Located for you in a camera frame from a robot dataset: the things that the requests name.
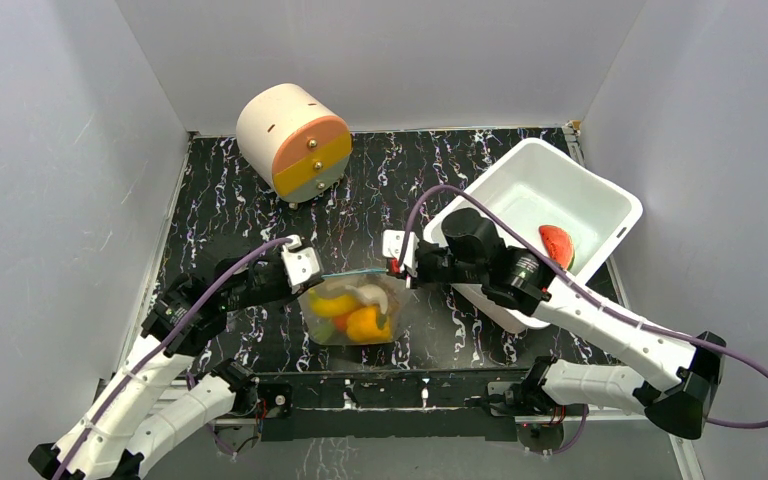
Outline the long yellow banana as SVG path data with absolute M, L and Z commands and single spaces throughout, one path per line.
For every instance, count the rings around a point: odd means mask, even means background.
M 351 294 L 326 298 L 319 295 L 315 290 L 308 292 L 308 303 L 312 313 L 322 318 L 339 317 L 362 307 L 362 303 Z

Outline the white garlic head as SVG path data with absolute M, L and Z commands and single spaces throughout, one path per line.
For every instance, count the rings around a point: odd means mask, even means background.
M 381 287 L 375 284 L 361 286 L 348 285 L 349 293 L 364 306 L 375 306 L 382 315 L 388 313 L 389 296 Z

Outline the clear blue zip bag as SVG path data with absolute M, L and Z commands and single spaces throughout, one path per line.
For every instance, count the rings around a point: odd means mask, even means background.
M 326 275 L 298 298 L 310 339 L 322 346 L 393 343 L 404 326 L 406 282 L 367 269 Z

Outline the yellow bell pepper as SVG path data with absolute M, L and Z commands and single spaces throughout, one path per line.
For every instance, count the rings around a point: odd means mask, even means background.
M 345 334 L 358 345 L 389 343 L 393 340 L 391 319 L 375 306 L 363 307 L 349 314 Z

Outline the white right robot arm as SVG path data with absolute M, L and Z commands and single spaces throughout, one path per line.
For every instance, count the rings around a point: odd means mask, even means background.
M 613 355 L 617 366 L 535 360 L 522 383 L 497 398 L 537 414 L 592 404 L 644 415 L 680 438 L 701 437 L 721 377 L 724 341 L 709 332 L 678 338 L 577 284 L 527 243 L 505 243 L 498 220 L 475 209 L 451 212 L 442 245 L 407 235 L 402 261 L 418 284 L 479 286 L 492 303 L 557 325 Z

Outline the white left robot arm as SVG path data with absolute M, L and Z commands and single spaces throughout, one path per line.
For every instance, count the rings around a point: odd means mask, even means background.
M 303 252 L 225 260 L 213 283 L 180 275 L 158 296 L 122 367 L 90 409 L 59 440 L 37 445 L 29 464 L 44 479 L 142 479 L 212 420 L 260 411 L 256 375 L 232 359 L 159 412 L 153 409 L 225 329 L 228 313 L 287 303 L 320 278 L 318 261 Z

